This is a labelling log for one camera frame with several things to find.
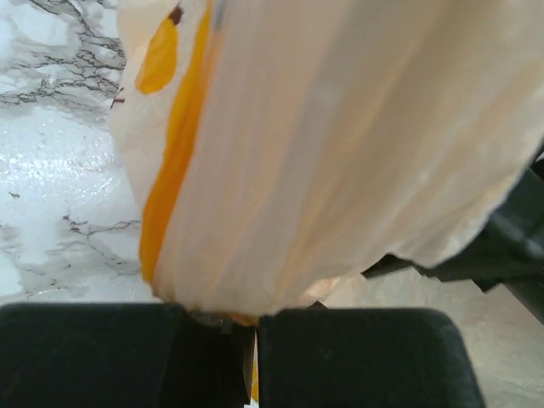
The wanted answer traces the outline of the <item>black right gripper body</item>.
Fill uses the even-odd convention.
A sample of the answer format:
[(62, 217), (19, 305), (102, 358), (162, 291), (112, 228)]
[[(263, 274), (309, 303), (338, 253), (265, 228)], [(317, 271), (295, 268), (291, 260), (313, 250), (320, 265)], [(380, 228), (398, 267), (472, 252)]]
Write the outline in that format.
[(537, 319), (543, 317), (543, 159), (524, 173), (477, 237), (431, 269), (387, 255), (364, 271), (367, 279), (406, 267), (442, 282), (472, 281), (482, 292), (505, 286)]

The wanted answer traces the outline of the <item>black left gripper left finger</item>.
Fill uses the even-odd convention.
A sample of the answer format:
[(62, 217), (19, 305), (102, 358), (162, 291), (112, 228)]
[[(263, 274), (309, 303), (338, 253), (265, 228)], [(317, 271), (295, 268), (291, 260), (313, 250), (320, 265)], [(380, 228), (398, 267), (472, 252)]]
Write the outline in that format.
[(254, 334), (158, 303), (1, 309), (4, 407), (242, 407)]

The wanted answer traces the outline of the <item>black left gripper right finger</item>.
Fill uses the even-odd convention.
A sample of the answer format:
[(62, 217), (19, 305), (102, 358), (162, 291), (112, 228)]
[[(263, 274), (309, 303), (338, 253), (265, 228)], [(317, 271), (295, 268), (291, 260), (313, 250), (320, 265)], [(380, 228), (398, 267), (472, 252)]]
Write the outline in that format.
[(262, 407), (483, 407), (453, 321), (434, 309), (292, 309), (258, 326)]

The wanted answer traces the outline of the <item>translucent orange plastic bag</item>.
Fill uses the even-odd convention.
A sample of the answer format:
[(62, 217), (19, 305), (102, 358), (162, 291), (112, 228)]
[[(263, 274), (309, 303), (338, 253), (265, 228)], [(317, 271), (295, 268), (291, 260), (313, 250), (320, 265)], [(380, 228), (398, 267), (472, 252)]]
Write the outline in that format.
[(252, 324), (465, 249), (543, 147), (540, 1), (121, 1), (152, 293)]

